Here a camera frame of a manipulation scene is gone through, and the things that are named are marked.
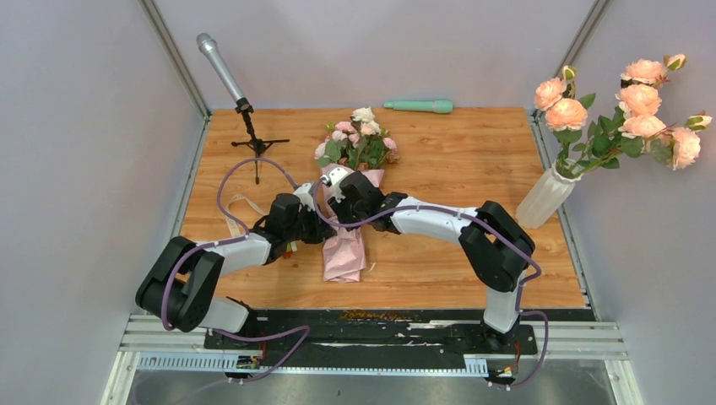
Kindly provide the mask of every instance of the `wood grain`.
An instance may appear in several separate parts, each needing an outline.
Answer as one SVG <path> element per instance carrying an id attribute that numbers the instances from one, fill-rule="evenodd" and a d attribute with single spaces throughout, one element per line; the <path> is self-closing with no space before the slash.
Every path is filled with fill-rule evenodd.
<path id="1" fill-rule="evenodd" d="M 253 114 L 257 134 L 265 140 L 290 138 L 266 154 L 298 183 L 315 181 L 319 169 L 313 151 L 325 138 L 326 123 L 343 121 L 351 109 L 260 110 Z M 381 188 L 400 191 L 431 203 L 479 207 L 499 202 L 514 214 L 542 173 L 523 109 L 456 109 L 450 115 L 376 109 L 377 121 L 393 134 L 400 162 L 386 166 Z M 198 175 L 189 200 L 182 235 L 192 240 L 229 237 L 215 205 L 224 174 L 251 157 L 231 141 L 247 139 L 234 111 L 214 113 Z M 261 165 L 261 184 L 254 184 L 253 165 L 241 167 L 227 182 L 222 200 L 241 193 L 264 210 L 278 192 L 290 192 L 273 166 Z M 232 213 L 253 224 L 258 214 L 244 202 Z M 529 231 L 537 245 L 534 259 L 544 275 L 524 291 L 526 307 L 581 307 L 583 298 L 556 216 Z M 471 308 L 485 306 L 485 286 L 469 266 L 462 249 L 420 235 L 392 235 L 363 228 L 368 267 L 360 283 L 322 281 L 321 246 L 299 244 L 290 259 L 223 277 L 217 294 L 265 308 Z"/>

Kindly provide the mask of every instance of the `microphone head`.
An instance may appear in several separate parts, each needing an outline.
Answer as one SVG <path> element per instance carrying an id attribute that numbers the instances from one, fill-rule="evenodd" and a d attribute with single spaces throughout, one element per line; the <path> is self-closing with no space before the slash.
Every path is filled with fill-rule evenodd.
<path id="1" fill-rule="evenodd" d="M 199 45 L 199 50 L 204 55 L 207 55 L 209 52 L 216 49 L 216 41 L 211 38 L 211 35 L 205 32 L 197 35 L 197 45 Z"/>

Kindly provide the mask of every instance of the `green cylindrical object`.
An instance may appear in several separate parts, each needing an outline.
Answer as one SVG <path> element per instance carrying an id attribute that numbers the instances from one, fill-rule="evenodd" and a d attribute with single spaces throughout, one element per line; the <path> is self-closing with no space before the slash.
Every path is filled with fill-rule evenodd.
<path id="1" fill-rule="evenodd" d="M 453 102 L 450 100 L 396 100 L 386 101 L 382 106 L 385 108 L 392 108 L 398 111 L 428 111 L 436 112 L 438 114 L 447 114 L 453 112 Z"/>

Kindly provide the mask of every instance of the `black tripod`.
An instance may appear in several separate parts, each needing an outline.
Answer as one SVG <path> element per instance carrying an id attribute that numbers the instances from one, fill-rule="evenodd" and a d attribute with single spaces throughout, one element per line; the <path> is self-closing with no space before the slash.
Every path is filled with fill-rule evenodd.
<path id="1" fill-rule="evenodd" d="M 247 133 L 249 136 L 251 136 L 250 141 L 246 142 L 232 142 L 231 146 L 240 146 L 245 145 L 251 148 L 253 150 L 253 153 L 255 153 L 257 158 L 260 158 L 261 155 L 269 150 L 271 148 L 271 145 L 274 143 L 286 143 L 289 142 L 289 139 L 276 139 L 274 141 L 264 141 L 263 139 L 256 138 L 256 132 L 253 130 L 253 124 L 251 124 L 251 116 L 249 114 L 253 113 L 253 107 L 248 106 L 247 108 L 244 107 L 244 110 L 241 110 L 240 107 L 236 108 L 236 112 L 241 114 L 241 118 L 244 119 L 244 124 L 246 124 L 247 127 Z M 258 161 L 255 160 L 254 165 L 256 167 L 256 184 L 258 184 Z"/>

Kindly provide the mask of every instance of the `pink wrapping paper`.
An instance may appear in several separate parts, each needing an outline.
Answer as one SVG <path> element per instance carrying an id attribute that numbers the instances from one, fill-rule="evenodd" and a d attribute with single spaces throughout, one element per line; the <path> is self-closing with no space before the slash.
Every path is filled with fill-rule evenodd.
<path id="1" fill-rule="evenodd" d="M 338 167 L 331 164 L 321 169 L 325 175 L 331 169 Z M 363 174 L 373 183 L 373 186 L 380 186 L 383 169 L 366 170 Z M 325 201 L 333 196 L 327 187 L 323 188 Z M 336 220 L 335 214 L 325 204 L 328 214 L 332 220 Z M 366 268 L 366 249 L 363 246 L 363 237 L 360 229 L 348 231 L 345 228 L 335 228 L 336 236 L 326 240 L 323 244 L 323 281 L 334 281 L 336 283 L 353 283 L 361 281 L 361 270 Z"/>

